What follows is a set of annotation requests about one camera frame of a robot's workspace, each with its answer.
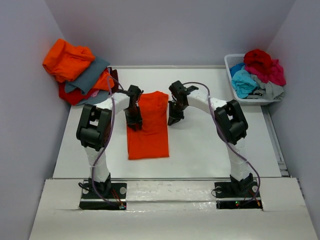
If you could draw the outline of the orange t shirt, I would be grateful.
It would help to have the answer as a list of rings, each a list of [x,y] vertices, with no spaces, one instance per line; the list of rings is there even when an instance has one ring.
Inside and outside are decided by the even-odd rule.
[[[160,91],[144,93],[138,102],[142,127],[134,131],[127,128],[129,160],[168,158],[169,137],[167,107],[169,95]]]

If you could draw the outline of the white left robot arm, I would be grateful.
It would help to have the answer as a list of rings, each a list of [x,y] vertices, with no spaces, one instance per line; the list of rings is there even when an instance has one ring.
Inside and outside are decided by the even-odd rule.
[[[104,199],[111,191],[105,150],[111,140],[116,114],[123,111],[127,127],[141,130],[143,118],[138,102],[142,93],[138,86],[130,85],[128,90],[119,89],[101,103],[85,104],[82,108],[76,138],[84,147],[89,162],[88,189],[100,198]]]

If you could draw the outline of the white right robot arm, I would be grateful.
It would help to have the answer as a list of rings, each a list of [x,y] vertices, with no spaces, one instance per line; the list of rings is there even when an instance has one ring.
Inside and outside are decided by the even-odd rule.
[[[209,90],[205,93],[194,85],[185,87],[179,80],[168,89],[172,96],[168,102],[169,126],[184,119],[187,107],[194,107],[211,115],[219,138],[226,144],[230,181],[215,183],[216,196],[221,199],[245,197],[254,179],[251,165],[245,158],[244,140],[249,126],[239,102],[211,97]]]

